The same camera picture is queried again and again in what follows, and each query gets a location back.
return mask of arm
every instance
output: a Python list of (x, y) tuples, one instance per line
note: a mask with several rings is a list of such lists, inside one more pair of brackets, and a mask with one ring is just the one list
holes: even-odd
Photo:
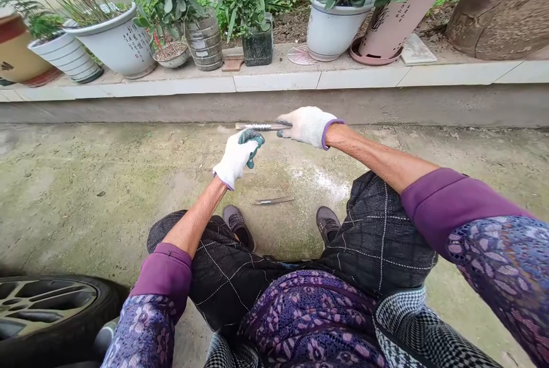
[(227, 189), (234, 189), (242, 177), (244, 165), (253, 167), (252, 158), (263, 143), (251, 130), (229, 138), (212, 182), (143, 262), (102, 367), (172, 366), (175, 325), (185, 310), (191, 262), (202, 233)]
[(538, 366), (549, 362), (549, 228), (485, 183), (374, 143), (317, 108), (279, 136), (335, 147), (401, 194), (418, 231), (457, 265)]

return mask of black plaid pants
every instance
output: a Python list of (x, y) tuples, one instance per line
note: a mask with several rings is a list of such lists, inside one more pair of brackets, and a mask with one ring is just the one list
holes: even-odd
[[(149, 252), (185, 212), (172, 212), (152, 226)], [(212, 331), (231, 338), (267, 287), (294, 270), (329, 272), (377, 299), (420, 287), (436, 261), (400, 196), (370, 171), (353, 182), (341, 230), (316, 260), (289, 265), (262, 258), (238, 242), (221, 217), (212, 216), (193, 259), (189, 297)]]

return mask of hand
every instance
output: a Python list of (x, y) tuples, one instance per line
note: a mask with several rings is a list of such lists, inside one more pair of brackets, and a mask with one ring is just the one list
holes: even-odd
[(291, 113), (280, 115), (277, 122), (289, 122), (293, 125), (291, 129), (279, 130), (276, 133), (278, 137), (294, 139), (326, 151), (329, 149), (326, 146), (328, 127), (333, 123), (345, 123), (315, 106), (299, 108)]
[(265, 143), (265, 139), (255, 130), (246, 129), (227, 140), (225, 154), (213, 167), (213, 176), (217, 175), (225, 185), (234, 191), (234, 182), (242, 177), (244, 165), (253, 169), (253, 157)]

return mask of gray sneaker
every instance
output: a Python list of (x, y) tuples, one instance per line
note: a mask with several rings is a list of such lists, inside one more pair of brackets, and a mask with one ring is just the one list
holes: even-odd
[(319, 210), (316, 211), (316, 224), (319, 227), (324, 246), (327, 247), (334, 240), (341, 228), (339, 219), (330, 208), (320, 207)]
[(238, 237), (242, 245), (252, 252), (256, 251), (256, 242), (253, 240), (250, 231), (248, 231), (242, 213), (236, 206), (227, 205), (223, 208), (223, 220), (229, 226), (229, 230)]

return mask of tree trunk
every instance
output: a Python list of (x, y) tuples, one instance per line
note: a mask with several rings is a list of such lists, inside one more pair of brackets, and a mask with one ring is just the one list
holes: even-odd
[(549, 0), (460, 0), (446, 36), (479, 59), (523, 58), (549, 45)]

